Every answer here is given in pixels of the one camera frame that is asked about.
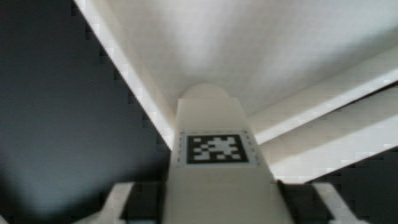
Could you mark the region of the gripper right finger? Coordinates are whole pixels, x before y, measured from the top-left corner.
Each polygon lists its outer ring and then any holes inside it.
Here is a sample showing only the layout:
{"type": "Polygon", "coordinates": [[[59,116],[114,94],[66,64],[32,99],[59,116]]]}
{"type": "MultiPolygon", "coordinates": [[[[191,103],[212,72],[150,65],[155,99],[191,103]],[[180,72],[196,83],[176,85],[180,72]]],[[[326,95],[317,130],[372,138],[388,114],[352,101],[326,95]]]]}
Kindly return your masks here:
{"type": "Polygon", "coordinates": [[[333,184],[315,183],[313,187],[333,214],[329,224],[370,224],[358,218],[333,184]]]}

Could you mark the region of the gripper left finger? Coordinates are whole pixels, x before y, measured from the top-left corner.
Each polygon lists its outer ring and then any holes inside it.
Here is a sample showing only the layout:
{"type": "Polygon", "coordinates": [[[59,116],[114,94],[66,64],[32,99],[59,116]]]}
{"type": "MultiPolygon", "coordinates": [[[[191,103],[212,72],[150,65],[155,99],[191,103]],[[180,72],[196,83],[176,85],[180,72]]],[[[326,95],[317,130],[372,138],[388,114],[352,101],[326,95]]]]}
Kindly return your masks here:
{"type": "Polygon", "coordinates": [[[136,183],[125,182],[112,186],[105,204],[100,211],[73,224],[125,224],[121,219],[128,196],[136,183]]]}

